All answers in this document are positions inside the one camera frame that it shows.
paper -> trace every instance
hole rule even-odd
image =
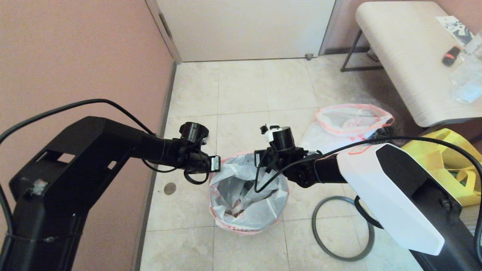
[[[437,21],[452,35],[452,37],[460,43],[461,46],[465,46],[472,40],[472,32],[455,16],[440,16],[435,17]]]

baseboard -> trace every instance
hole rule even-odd
[[[325,54],[348,54],[351,48],[326,49]],[[355,47],[354,53],[366,53],[370,47]]]
[[[166,91],[166,96],[164,98],[164,104],[162,109],[161,127],[159,129],[159,136],[161,137],[164,137],[164,133],[166,131],[167,114],[169,113],[169,105],[171,103],[171,96],[173,93],[176,69],[177,69],[177,64],[176,62],[174,62],[172,73],[171,73],[171,79],[169,81],[169,86]],[[142,214],[142,226],[137,237],[138,246],[134,253],[134,260],[133,260],[133,266],[132,266],[133,271],[138,271],[141,268],[142,251],[144,249],[144,239],[145,239],[146,230],[147,230],[147,220],[149,219],[149,210],[150,210],[150,204],[152,200],[152,194],[154,193],[154,183],[156,182],[156,174],[157,174],[156,172],[151,171],[150,181],[149,181],[149,184],[147,185],[147,189],[145,193],[146,197],[144,198],[144,204],[143,204],[144,212]]]

white plastic bag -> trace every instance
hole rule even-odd
[[[369,104],[341,104],[320,109],[316,122],[306,130],[299,146],[309,151],[330,152],[369,138],[395,120],[385,110]]]
[[[257,188],[275,173],[260,168]],[[286,177],[279,175],[263,191],[254,191],[254,154],[234,156],[221,162],[221,171],[211,174],[210,210],[216,225],[243,235],[259,233],[278,222],[288,201]]]

pink wall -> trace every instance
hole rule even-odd
[[[334,30],[328,38],[326,48],[338,49],[351,47],[358,32],[355,12],[362,3],[370,0],[337,0],[339,13],[334,14]],[[436,0],[449,15],[459,18],[472,32],[477,33],[482,28],[481,0]],[[358,46],[368,46],[365,38],[361,38]]]
[[[108,98],[159,130],[173,60],[144,0],[2,1],[0,131],[67,103]],[[0,146],[1,185],[67,125],[88,115],[135,123],[89,105],[32,124]],[[130,160],[91,210],[75,270],[130,270],[150,177]],[[6,231],[0,216],[0,242]]]

metal bench leg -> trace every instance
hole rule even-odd
[[[350,60],[350,57],[351,57],[351,54],[353,54],[353,51],[355,51],[355,47],[357,46],[358,40],[360,39],[361,35],[362,35],[362,30],[360,29],[358,31],[357,37],[355,38],[355,41],[353,42],[353,46],[351,47],[350,52],[348,52],[347,58],[345,59],[345,62],[343,63],[343,66],[340,69],[341,72],[383,69],[383,66],[368,66],[368,67],[347,68],[348,61]]]

